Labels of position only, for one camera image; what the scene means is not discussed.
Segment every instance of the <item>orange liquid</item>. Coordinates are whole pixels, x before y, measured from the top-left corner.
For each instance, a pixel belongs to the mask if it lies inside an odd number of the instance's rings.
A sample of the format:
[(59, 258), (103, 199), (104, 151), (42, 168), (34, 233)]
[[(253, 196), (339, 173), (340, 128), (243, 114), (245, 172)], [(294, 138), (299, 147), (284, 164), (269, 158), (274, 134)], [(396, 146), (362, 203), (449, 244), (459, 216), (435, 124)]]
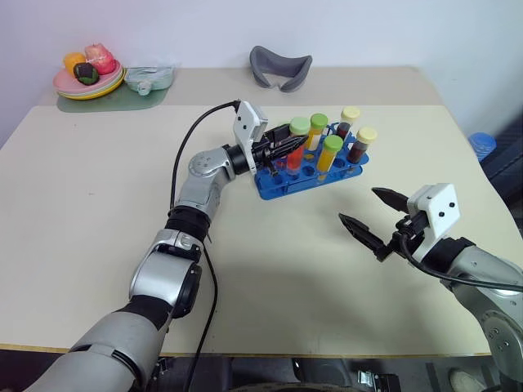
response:
[(305, 145), (302, 145), (299, 149), (294, 150), (292, 153), (287, 155), (287, 170), (291, 172), (297, 172), (302, 166), (303, 150)]

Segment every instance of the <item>blue object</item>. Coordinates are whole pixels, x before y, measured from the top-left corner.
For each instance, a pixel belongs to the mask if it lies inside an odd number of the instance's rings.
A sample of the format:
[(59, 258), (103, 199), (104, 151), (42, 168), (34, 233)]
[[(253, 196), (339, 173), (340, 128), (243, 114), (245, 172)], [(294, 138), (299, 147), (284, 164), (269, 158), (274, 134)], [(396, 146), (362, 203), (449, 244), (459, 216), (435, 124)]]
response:
[[(369, 161), (369, 156), (364, 154), (357, 164), (347, 161), (346, 156), (349, 154), (348, 145), (354, 143), (356, 138), (349, 133), (343, 143), (343, 148), (337, 153), (333, 165), (329, 173), (325, 175), (325, 179), (318, 180), (320, 175), (316, 170), (316, 164), (320, 158), (321, 150), (323, 148), (323, 141), (326, 136), (321, 136), (320, 144), (316, 151), (305, 150), (303, 154), (302, 167), (297, 176), (290, 176), (285, 169), (284, 159), (279, 159), (275, 162), (275, 167), (278, 174), (272, 176), (269, 169), (262, 169), (254, 176), (254, 182), (258, 188), (258, 192), (264, 200), (271, 200), (272, 198), (281, 198), (288, 194), (295, 194), (302, 190), (315, 188), (330, 184), (332, 182), (345, 180), (347, 178), (359, 176), (363, 172), (361, 165), (365, 165)], [(313, 158), (307, 159), (308, 155), (313, 155)]]
[(476, 153), (477, 160), (480, 162), (496, 148), (496, 140), (484, 132), (470, 135), (468, 141)]

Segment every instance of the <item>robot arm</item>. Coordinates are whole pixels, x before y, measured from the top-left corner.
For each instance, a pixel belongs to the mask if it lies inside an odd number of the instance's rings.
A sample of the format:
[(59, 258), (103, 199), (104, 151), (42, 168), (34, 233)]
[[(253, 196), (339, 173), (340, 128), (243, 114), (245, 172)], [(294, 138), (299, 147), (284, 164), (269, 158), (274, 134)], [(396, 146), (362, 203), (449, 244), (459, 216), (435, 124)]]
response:
[(408, 214), (396, 224), (392, 240), (385, 245), (369, 227), (339, 214), (342, 223), (380, 261), (396, 252), (422, 272), (440, 278), (478, 320), (500, 371), (502, 390), (522, 390), (523, 270), (466, 238), (445, 238), (459, 218), (453, 185), (426, 185), (410, 198), (391, 189), (373, 188), (373, 192)]
[(189, 177), (168, 222), (132, 278), (129, 303), (96, 323), (27, 391), (127, 392), (147, 386), (169, 324), (192, 310), (203, 240), (222, 188), (236, 175), (255, 174), (257, 167), (306, 141), (291, 138), (288, 124), (264, 134), (267, 120), (248, 102), (239, 102), (236, 113), (238, 144), (198, 153), (190, 160)]

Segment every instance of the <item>plastic container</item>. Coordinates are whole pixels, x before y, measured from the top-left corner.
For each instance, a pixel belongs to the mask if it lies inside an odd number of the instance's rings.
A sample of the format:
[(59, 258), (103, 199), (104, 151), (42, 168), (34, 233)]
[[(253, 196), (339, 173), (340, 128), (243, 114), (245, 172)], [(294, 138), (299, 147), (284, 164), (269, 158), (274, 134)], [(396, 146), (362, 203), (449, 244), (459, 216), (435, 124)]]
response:
[(325, 175), (330, 170), (330, 167), (333, 165), (336, 154), (343, 147), (343, 139), (337, 135), (329, 135), (324, 139), (324, 146), (321, 150), (320, 158), (318, 159), (318, 164), (316, 168), (318, 172), (322, 173), (318, 176), (318, 181), (325, 180)]
[[(321, 155), (323, 149), (323, 140), (327, 136), (321, 136), (320, 146), (316, 154), (313, 154), (313, 161), (308, 162), (306, 158), (302, 160), (302, 168), (297, 176), (290, 176), (285, 170), (281, 170), (278, 174), (274, 175), (268, 168), (259, 170), (254, 176), (256, 187), (258, 192), (264, 200), (271, 200), (273, 198), (281, 198), (296, 192), (302, 192), (307, 189), (317, 188), (319, 186), (325, 186), (332, 184), (333, 182), (348, 180), (352, 177), (359, 176), (363, 173), (363, 165), (369, 162), (369, 156), (363, 155), (363, 158), (356, 164), (353, 165), (346, 160), (347, 153), (349, 152), (348, 145), (356, 142), (356, 138), (350, 134), (346, 142), (343, 144), (342, 150), (337, 153), (336, 158), (329, 172), (326, 174), (326, 178), (322, 181), (318, 181), (320, 173), (316, 168), (318, 163), (318, 156)], [(275, 167), (278, 167), (278, 162), (274, 162)]]
[[(305, 117), (295, 117), (291, 120), (288, 128), (293, 136), (305, 136), (311, 129), (311, 121)], [(299, 149), (295, 149), (287, 155), (287, 173), (290, 176), (296, 176), (300, 172), (304, 150), (305, 145), (301, 145)]]
[(352, 145), (349, 154), (346, 156), (350, 163), (358, 163), (367, 151), (369, 145), (376, 140), (378, 133), (374, 128), (362, 127), (356, 134), (356, 142)]
[(148, 95), (151, 90), (164, 90), (172, 84), (174, 67), (140, 67), (129, 68), (125, 75), (125, 83), (141, 96)]
[(336, 135), (340, 136), (345, 141), (351, 126), (359, 116), (360, 110), (355, 106), (346, 106), (343, 108), (340, 123), (336, 127)]
[(309, 138), (305, 143), (305, 149), (309, 151), (316, 151), (318, 149), (321, 135), (328, 123), (329, 119), (322, 113), (316, 113), (311, 116), (311, 130), (309, 131)]
[(492, 151), (496, 149), (496, 140), (484, 132), (477, 132), (468, 137), (468, 142), (471, 144), (476, 153), (477, 160), (482, 161)]

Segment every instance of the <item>stacked plates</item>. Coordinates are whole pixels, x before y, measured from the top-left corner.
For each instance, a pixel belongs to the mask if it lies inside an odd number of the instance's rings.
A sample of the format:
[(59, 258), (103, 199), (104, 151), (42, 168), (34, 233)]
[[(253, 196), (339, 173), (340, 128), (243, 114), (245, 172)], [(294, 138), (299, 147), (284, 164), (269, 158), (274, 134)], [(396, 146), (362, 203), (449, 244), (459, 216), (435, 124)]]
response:
[(52, 84), (56, 92), (65, 98), (70, 98), (71, 100), (90, 100), (112, 92), (116, 87), (122, 84), (124, 76), (125, 68), (116, 61), (114, 71), (106, 75), (101, 75), (98, 82), (91, 86), (82, 84), (65, 69), (62, 69), (56, 74), (52, 79)]

